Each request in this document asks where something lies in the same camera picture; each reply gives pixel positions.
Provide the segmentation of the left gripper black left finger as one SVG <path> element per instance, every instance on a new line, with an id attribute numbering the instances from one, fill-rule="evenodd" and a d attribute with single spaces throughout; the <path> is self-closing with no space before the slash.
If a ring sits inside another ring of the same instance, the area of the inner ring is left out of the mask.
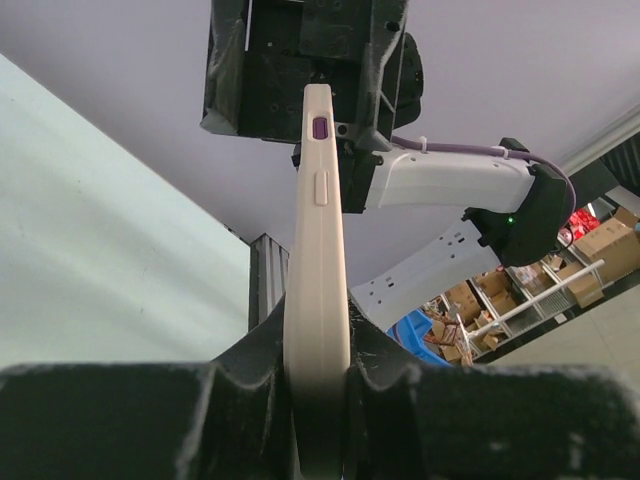
<path id="1" fill-rule="evenodd" d="M 1 373 L 5 479 L 288 479 L 282 305 L 208 362 Z"/>

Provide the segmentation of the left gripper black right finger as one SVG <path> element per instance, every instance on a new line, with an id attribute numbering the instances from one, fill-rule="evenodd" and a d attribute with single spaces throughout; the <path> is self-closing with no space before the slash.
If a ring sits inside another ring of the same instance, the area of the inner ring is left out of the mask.
<path id="1" fill-rule="evenodd" d="M 349 302 L 348 479 L 635 479 L 639 391 L 590 365 L 430 365 Z"/>

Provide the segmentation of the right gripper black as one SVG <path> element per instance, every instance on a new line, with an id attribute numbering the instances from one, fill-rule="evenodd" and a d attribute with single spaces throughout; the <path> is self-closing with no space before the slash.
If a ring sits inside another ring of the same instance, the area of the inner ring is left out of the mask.
<path id="1" fill-rule="evenodd" d="M 406 1 L 214 1 L 201 127 L 295 144 L 303 92 L 331 88 L 340 137 L 387 150 L 421 113 L 424 74 Z"/>

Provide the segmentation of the phone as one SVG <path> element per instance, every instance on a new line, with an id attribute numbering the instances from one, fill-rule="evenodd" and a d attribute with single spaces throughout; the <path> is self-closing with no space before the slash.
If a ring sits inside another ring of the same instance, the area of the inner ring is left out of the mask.
<path id="1" fill-rule="evenodd" d="M 283 363 L 305 479 L 339 479 L 351 362 L 332 91 L 304 89 L 294 244 L 284 306 Z"/>

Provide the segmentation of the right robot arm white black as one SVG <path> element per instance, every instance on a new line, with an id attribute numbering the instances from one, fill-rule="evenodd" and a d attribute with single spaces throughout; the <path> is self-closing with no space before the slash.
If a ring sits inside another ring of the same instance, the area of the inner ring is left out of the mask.
<path id="1" fill-rule="evenodd" d="M 354 300 L 389 328 L 427 299 L 554 245 L 576 204 L 554 164 L 497 146 L 395 135 L 421 112 L 424 76 L 404 1 L 215 1 L 201 125 L 293 147 L 295 240 L 284 331 L 348 334 Z M 379 277 L 346 285 L 343 218 L 396 206 L 463 209 L 437 239 Z"/>

